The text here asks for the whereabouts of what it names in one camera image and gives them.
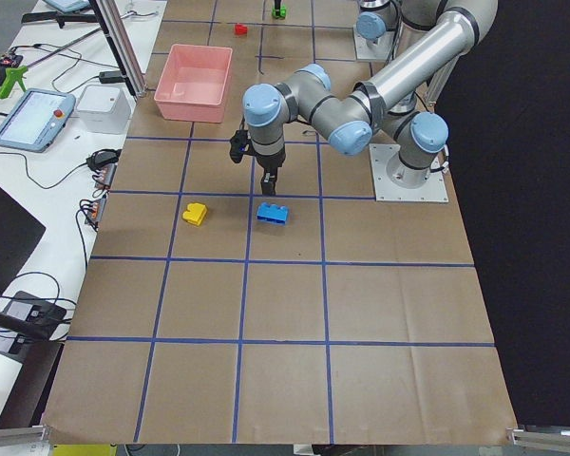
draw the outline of white box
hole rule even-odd
[[[131,107],[118,87],[88,85],[76,106],[78,115],[93,133],[119,135],[131,116]]]

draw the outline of black curtain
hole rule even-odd
[[[570,427],[570,0],[502,0],[437,112],[518,422]]]

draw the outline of green clamp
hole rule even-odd
[[[23,75],[26,71],[28,71],[28,67],[25,65],[19,66],[18,68],[7,68],[7,77],[0,87],[1,100],[9,97],[15,83],[19,84],[24,92],[26,91],[26,87],[23,85]]]
[[[273,8],[273,17],[275,19],[285,19],[285,16],[287,16],[287,7]]]

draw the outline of black monitor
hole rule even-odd
[[[0,295],[34,251],[45,226],[0,188]]]

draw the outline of gray floor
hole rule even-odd
[[[21,15],[29,12],[36,0],[0,0],[0,55],[6,51],[20,28]],[[175,456],[174,445],[129,446],[133,456]],[[290,456],[292,446],[249,445],[182,445],[180,456]],[[558,452],[530,451],[517,446],[368,446],[353,456],[557,456]],[[117,456],[126,456],[119,446]]]

